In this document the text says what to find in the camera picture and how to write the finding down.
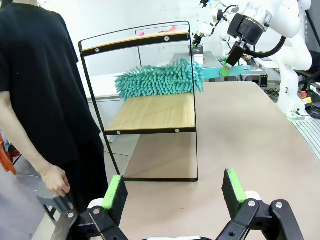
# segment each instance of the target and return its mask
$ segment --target pink object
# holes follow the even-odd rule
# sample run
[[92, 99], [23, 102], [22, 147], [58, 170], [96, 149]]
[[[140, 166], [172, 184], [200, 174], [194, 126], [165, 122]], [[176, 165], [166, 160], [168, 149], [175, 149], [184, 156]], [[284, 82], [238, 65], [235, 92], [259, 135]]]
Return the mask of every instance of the pink object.
[[176, 31], [176, 30], [177, 30], [176, 26], [173, 26], [173, 27], [170, 28], [169, 30], [160, 31], [159, 33], [168, 33], [168, 32], [173, 32], [173, 31]]
[[141, 36], [144, 36], [144, 35], [145, 35], [144, 32], [140, 32], [140, 33], [137, 33], [137, 34], [136, 34], [137, 37], [141, 37]]

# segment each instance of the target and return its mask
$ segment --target black pants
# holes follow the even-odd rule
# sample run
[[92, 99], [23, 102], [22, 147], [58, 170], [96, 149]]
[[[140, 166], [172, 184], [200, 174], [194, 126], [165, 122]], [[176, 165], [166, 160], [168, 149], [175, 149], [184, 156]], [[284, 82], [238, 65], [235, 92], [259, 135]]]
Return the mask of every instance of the black pants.
[[104, 198], [108, 189], [104, 144], [100, 137], [78, 146], [79, 159], [59, 166], [70, 183], [70, 199], [74, 209], [83, 213], [94, 199]]

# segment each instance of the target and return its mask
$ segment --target person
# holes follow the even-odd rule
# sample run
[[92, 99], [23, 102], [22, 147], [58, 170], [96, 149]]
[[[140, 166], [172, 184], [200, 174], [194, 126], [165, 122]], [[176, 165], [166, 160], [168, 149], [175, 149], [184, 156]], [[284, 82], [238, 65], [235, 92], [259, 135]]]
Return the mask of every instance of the person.
[[0, 128], [78, 212], [107, 189], [104, 145], [63, 18], [37, 0], [2, 0]]

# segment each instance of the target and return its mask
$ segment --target person's arm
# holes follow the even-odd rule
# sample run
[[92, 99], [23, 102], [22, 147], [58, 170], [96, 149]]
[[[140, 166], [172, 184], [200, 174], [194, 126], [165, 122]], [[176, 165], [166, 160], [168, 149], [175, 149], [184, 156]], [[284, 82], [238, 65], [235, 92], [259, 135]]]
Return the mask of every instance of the person's arm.
[[63, 197], [69, 193], [70, 185], [65, 171], [45, 160], [32, 144], [12, 108], [9, 91], [0, 92], [0, 113], [0, 128], [14, 147], [41, 175], [46, 187]]

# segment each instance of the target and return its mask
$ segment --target orange chair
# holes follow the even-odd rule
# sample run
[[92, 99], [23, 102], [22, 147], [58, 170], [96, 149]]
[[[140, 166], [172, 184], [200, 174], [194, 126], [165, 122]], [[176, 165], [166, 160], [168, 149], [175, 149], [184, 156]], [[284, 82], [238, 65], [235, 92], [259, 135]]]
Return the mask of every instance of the orange chair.
[[3, 144], [4, 144], [4, 140], [0, 135], [0, 163], [6, 172], [12, 172], [13, 175], [16, 176], [17, 171], [13, 161], [14, 161], [14, 157], [18, 157], [20, 153], [17, 150], [6, 153], [3, 147]]

